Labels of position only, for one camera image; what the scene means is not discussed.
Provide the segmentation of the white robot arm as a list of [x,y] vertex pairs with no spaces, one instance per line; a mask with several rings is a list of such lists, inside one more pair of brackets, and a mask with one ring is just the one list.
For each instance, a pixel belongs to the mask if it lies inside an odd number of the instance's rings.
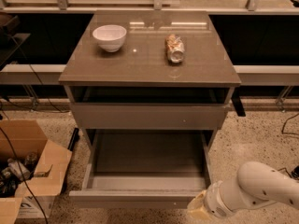
[[274,203],[299,208],[299,182],[257,161],[242,164],[236,176],[211,184],[187,206],[194,219],[227,218],[239,210],[254,210]]

